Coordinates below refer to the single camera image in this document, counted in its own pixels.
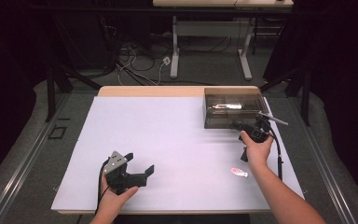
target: table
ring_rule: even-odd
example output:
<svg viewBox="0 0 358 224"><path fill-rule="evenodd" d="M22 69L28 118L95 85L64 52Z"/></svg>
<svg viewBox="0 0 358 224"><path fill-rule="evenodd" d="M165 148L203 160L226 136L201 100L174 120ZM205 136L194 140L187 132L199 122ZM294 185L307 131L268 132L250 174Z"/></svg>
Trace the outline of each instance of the table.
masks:
<svg viewBox="0 0 358 224"><path fill-rule="evenodd" d="M234 130L203 128L205 87L102 87L90 108L52 210L92 214L97 205L98 174L114 150L133 152L130 174L155 164L147 187L121 214L238 214L269 211L252 174L240 160L243 144ZM277 126L282 148L283 182L304 197ZM277 173L273 145L268 164Z"/></svg>
<svg viewBox="0 0 358 224"><path fill-rule="evenodd" d="M242 7L291 9L292 0L153 0L155 7ZM193 36L244 36L242 49L238 49L242 72L246 80L252 80L252 73L246 59L246 53L252 36L251 20L249 21L179 21L172 19L173 53L171 78L178 76L179 48L177 38L180 35Z"/></svg>

